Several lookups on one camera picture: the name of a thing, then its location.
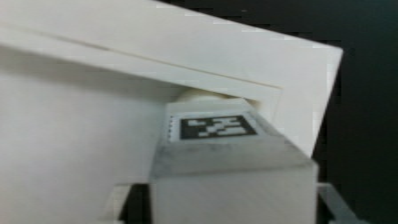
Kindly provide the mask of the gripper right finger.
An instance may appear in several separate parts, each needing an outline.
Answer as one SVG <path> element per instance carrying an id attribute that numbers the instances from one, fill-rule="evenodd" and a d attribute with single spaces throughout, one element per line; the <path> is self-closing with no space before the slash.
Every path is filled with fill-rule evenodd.
<path id="1" fill-rule="evenodd" d="M 369 222 L 357 217 L 341 194 L 330 184 L 317 185 L 317 195 L 333 216 L 328 224 L 369 224 Z"/>

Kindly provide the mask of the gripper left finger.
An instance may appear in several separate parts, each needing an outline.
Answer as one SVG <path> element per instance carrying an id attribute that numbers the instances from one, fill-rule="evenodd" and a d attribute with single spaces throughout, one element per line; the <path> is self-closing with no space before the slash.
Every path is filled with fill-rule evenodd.
<path id="1" fill-rule="evenodd" d="M 152 224 L 149 184 L 117 184 L 104 203 L 102 224 Z"/>

